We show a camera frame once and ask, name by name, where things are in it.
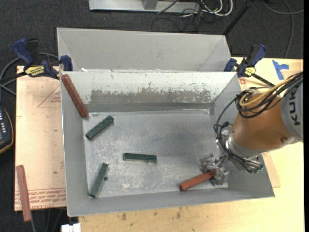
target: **blue tape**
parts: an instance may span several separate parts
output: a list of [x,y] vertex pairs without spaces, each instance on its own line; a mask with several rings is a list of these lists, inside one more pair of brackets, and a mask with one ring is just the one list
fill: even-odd
[[277,76],[278,76],[279,80],[283,80],[283,76],[281,74],[281,70],[288,70],[288,69],[290,69],[289,65],[287,65],[287,64],[279,64],[275,60],[273,60],[272,63],[275,66],[275,70],[276,70],[276,73],[277,73]]

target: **white cable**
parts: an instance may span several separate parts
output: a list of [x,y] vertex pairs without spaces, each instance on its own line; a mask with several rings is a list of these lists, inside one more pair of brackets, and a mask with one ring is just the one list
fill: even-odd
[[203,4],[203,6],[207,9],[206,12],[207,13],[210,13],[210,14],[215,14],[215,13],[218,13],[222,10],[223,8],[223,2],[222,0],[219,0],[220,2],[220,9],[215,9],[215,10],[211,10],[205,3],[204,3],[204,0],[200,0],[200,2]]
[[217,14],[216,13],[216,15],[218,15],[218,16],[227,16],[227,15],[229,15],[232,12],[232,10],[233,10],[233,0],[229,0],[229,2],[230,2],[230,10],[227,13],[225,13],[225,14]]
[[233,0],[229,0],[229,4],[230,4],[230,9],[228,12],[224,13],[224,14],[221,14],[220,11],[222,10],[223,8],[223,2],[222,0],[219,0],[220,1],[220,9],[215,9],[215,10],[211,10],[205,3],[203,0],[200,0],[200,2],[202,3],[202,5],[206,8],[206,10],[202,10],[202,12],[205,12],[205,13],[209,13],[209,14],[214,14],[214,15],[217,15],[217,16],[227,16],[229,15],[232,10],[233,10]]

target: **cardboard sheet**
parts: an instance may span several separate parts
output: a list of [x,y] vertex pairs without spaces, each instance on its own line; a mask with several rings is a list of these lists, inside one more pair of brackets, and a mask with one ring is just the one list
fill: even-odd
[[[65,207],[60,82],[23,76],[16,86],[15,165],[24,165],[30,208]],[[16,177],[14,210],[21,210]]]

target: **orange object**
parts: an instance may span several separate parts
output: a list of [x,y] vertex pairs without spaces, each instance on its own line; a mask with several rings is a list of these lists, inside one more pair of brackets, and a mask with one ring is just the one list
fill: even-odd
[[31,221],[31,210],[28,196],[28,188],[26,182],[25,169],[23,165],[16,166],[18,186],[20,192],[21,207],[23,210],[24,222]]
[[206,180],[210,180],[211,178],[214,178],[216,175],[216,170],[212,170],[209,172],[206,172],[204,174],[200,174],[188,181],[185,181],[179,185],[180,191],[187,191],[189,188],[195,187],[198,184],[201,184],[205,182]]
[[[260,97],[261,94],[253,95],[248,98],[248,102]],[[247,106],[252,108],[258,105],[261,100]],[[254,110],[258,113],[265,105]],[[281,100],[275,97],[270,108],[253,118],[243,118],[239,113],[232,126],[232,136],[235,142],[247,149],[252,150],[271,150],[281,147],[284,138],[290,137],[281,117]],[[245,116],[254,115],[253,112],[243,112]]]
[[66,87],[69,95],[72,98],[73,103],[75,104],[79,114],[81,115],[82,118],[86,118],[89,116],[88,110],[83,103],[81,97],[79,96],[73,82],[71,81],[70,77],[68,74],[65,74],[61,77],[61,80],[63,82],[63,85]]

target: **gray metal tray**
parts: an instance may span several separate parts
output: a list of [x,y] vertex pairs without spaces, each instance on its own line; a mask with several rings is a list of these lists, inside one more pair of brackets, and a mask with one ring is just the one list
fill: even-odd
[[[118,84],[114,79],[108,78],[111,75],[115,77],[115,73],[111,72],[63,73],[71,77],[90,111],[89,118],[82,119],[61,85],[68,215],[81,216],[273,196],[266,170],[259,174],[249,174],[238,171],[232,164],[227,165],[231,173],[226,185],[214,188],[206,182],[187,192],[179,191],[181,182],[201,174],[200,158],[210,152],[215,156],[219,154],[212,126],[226,104],[239,93],[239,83],[233,73],[224,72],[220,76],[217,72],[185,73],[187,77],[198,74],[199,79],[194,79],[193,84],[192,78],[181,78],[183,72],[157,72],[152,78],[154,87],[159,88],[159,91],[166,89],[171,97],[178,92],[191,95],[184,102],[167,99],[163,91],[161,100],[155,92],[148,92],[147,96],[142,95],[139,99],[130,99],[131,96],[139,96],[138,91],[134,93],[133,90],[141,93],[144,86],[149,86],[145,78],[138,84],[140,88],[137,88],[134,76],[151,73],[154,74],[130,73],[132,81],[127,80],[126,85],[120,89],[122,92],[116,93],[110,92],[106,87],[112,88],[122,83],[121,75],[126,76],[126,72],[117,73]],[[129,96],[124,94],[124,90],[130,90]],[[193,90],[202,98],[196,99],[190,93]],[[153,100],[152,96],[156,97],[153,103],[150,102]],[[165,106],[161,110],[150,111],[148,108],[153,104],[157,109],[160,104]],[[236,108],[232,106],[223,120],[232,122],[236,113]],[[94,140],[88,140],[85,134],[108,115],[113,116],[113,124]],[[123,162],[123,153],[157,155],[158,162]],[[98,198],[93,199],[88,194],[103,162],[109,164],[106,175],[108,180],[101,186]]]

